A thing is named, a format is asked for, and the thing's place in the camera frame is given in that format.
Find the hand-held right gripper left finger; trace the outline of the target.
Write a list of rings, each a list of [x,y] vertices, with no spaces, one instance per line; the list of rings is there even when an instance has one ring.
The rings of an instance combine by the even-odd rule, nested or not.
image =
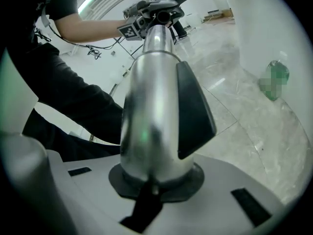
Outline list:
[[[109,182],[114,190],[123,198],[136,200],[145,181],[128,175],[121,164],[116,164],[109,172]]]

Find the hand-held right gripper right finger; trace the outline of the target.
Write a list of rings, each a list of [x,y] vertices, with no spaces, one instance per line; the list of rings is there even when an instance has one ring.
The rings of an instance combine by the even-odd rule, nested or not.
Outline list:
[[[162,202],[184,202],[200,190],[205,175],[192,155],[217,133],[210,107],[189,64],[182,61],[176,67],[179,96],[178,158],[180,162],[191,159],[192,164],[177,182],[170,182],[162,189]]]

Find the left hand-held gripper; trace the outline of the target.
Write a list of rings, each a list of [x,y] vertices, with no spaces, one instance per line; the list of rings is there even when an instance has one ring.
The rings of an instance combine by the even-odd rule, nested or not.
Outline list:
[[[174,25],[185,13],[174,0],[156,0],[146,2],[144,0],[133,4],[131,7],[123,11],[126,22],[117,28],[119,33],[127,41],[141,41],[147,36],[147,32],[151,27],[153,16],[152,10],[173,9],[170,14],[170,20],[166,24],[167,27]]]

